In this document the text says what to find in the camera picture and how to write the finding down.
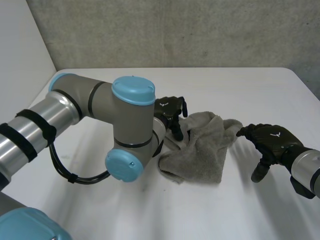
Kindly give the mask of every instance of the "white tabletop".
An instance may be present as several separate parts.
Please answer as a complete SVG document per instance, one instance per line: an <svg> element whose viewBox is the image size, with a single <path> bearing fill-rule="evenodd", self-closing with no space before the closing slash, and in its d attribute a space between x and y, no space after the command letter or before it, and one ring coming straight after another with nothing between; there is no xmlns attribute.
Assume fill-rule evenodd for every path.
<svg viewBox="0 0 320 240"><path fill-rule="evenodd" d="M155 84L157 98L184 96L189 114L212 111L243 125L282 125L305 146L320 150L320 102L285 68L61 72L107 82L127 75L145 77ZM47 89L34 103L44 98ZM105 171L105 156L113 147L112 126L86 117L55 143L71 172L91 177ZM217 185L178 185L160 175L157 160L152 159L135 182L110 177L88 186L60 177L45 149L13 176L4 192L47 213L75 240L319 239L319 199L296 194L290 174L282 166L272 166L261 183L251 182L259 159L253 144L242 137L228 150L222 182Z"/></svg>

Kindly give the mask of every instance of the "concrete wall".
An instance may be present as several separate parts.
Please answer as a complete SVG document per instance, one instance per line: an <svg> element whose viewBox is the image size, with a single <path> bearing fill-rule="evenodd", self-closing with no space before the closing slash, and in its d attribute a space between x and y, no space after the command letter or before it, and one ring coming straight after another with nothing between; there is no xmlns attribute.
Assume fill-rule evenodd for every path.
<svg viewBox="0 0 320 240"><path fill-rule="evenodd" d="M320 0L27 2L58 70L285 67L320 98Z"/></svg>

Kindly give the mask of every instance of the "robotic arm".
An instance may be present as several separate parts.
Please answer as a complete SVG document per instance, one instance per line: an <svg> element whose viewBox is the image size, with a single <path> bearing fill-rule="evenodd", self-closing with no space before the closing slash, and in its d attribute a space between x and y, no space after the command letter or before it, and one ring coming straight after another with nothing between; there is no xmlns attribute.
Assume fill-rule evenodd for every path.
<svg viewBox="0 0 320 240"><path fill-rule="evenodd" d="M279 164L291 174L290 181L297 194L312 199L320 198L320 151L304 145L286 128L270 124L250 124L237 136L245 136L262 153L262 158L251 175L260 182L270 166Z"/></svg>
<svg viewBox="0 0 320 240"><path fill-rule="evenodd" d="M113 124L114 147L105 158L109 173L100 179L111 174L133 182L154 153L160 152L168 128L177 138L181 136L182 108L186 111L183 97L156 101L155 86L145 78L124 76L111 84L62 73L51 82L44 100L0 125L0 190L45 147L54 157L55 138L84 117ZM71 183L97 182L84 183L75 174L67 178Z"/></svg>

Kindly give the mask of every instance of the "silver metal cylinder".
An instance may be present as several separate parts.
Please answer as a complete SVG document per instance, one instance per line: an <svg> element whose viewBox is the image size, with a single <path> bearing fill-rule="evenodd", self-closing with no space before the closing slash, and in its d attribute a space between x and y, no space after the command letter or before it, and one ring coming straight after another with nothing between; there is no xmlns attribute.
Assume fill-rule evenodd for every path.
<svg viewBox="0 0 320 240"><path fill-rule="evenodd" d="M291 167L291 175L311 191L311 179L318 169L320 169L320 152L317 150L308 150L301 153L294 160Z"/></svg>
<svg viewBox="0 0 320 240"><path fill-rule="evenodd" d="M73 103L55 91L49 92L44 100L30 110L38 113L56 128L56 137L80 120ZM18 116L8 125L24 136L37 153L47 146L48 142L43 138L42 130L29 119ZM11 140L0 134L0 172L10 181L12 175L26 163L28 163L27 156Z"/></svg>

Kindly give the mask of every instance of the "black band on robot arm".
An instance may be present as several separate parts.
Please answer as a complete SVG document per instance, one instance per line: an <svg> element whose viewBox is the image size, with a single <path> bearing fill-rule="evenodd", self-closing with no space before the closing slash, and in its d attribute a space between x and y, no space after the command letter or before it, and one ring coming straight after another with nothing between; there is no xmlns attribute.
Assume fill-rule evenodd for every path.
<svg viewBox="0 0 320 240"><path fill-rule="evenodd" d="M9 126L7 123L0 125L0 134L13 142L28 158L29 163L37 157L34 146L17 130Z"/></svg>
<svg viewBox="0 0 320 240"><path fill-rule="evenodd" d="M24 117L34 122L34 124L36 124L41 129L43 138L47 140L47 147L55 141L57 129L54 126L50 125L38 113L29 109L24 109L18 112L16 114L16 117Z"/></svg>

